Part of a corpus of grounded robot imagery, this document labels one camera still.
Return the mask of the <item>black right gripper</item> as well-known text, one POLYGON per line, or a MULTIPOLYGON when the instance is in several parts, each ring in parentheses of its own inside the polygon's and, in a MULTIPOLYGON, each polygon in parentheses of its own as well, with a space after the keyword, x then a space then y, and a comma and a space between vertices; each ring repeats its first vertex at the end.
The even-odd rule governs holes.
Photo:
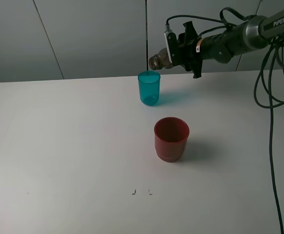
POLYGON ((204 60, 214 59, 219 63, 228 63, 232 59, 232 31, 200 37, 192 21, 183 24, 185 31, 179 34, 175 52, 175 64, 193 72, 193 78, 202 76, 204 60))

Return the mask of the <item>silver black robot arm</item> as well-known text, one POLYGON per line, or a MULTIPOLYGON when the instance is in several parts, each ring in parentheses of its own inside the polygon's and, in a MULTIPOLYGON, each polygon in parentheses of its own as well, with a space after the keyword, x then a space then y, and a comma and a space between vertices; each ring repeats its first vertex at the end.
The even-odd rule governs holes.
POLYGON ((199 78, 204 60, 229 63, 234 56, 263 49, 274 38, 284 36, 284 10, 267 18, 243 16, 226 7, 220 11, 219 21, 225 31, 205 38, 196 33, 191 22, 184 23, 185 32, 179 35, 176 44, 167 43, 173 66, 181 65, 199 78))

